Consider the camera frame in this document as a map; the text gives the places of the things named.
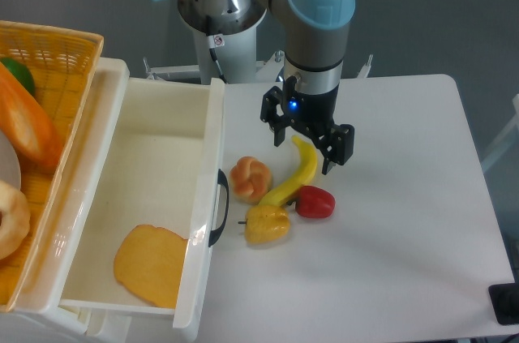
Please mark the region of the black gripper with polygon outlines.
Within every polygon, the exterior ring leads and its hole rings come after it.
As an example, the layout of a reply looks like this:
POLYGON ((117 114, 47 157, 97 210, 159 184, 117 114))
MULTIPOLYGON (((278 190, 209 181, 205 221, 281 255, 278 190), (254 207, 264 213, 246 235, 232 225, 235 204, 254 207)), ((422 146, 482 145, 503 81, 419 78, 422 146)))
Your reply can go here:
POLYGON ((335 165, 344 165, 354 153, 354 127, 335 124, 333 114, 338 86, 320 94, 306 94, 296 89, 297 79, 291 75, 282 90, 271 87, 264 95, 260 120, 268 124, 273 143, 279 147, 285 141, 285 130, 294 128, 310 138, 323 157, 322 175, 335 165))

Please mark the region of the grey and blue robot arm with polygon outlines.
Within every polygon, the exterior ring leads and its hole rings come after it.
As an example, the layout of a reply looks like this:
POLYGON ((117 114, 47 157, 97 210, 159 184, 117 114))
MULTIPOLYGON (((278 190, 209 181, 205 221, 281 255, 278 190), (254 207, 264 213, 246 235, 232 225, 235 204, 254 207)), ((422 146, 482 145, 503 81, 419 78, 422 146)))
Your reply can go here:
POLYGON ((324 173, 351 158, 354 128, 336 124, 333 113, 355 0, 174 1, 193 33, 203 84, 256 79, 256 29, 266 15, 276 19, 285 31, 282 85, 264 95, 261 120, 275 144, 284 141, 286 128, 309 138, 323 156, 324 173))

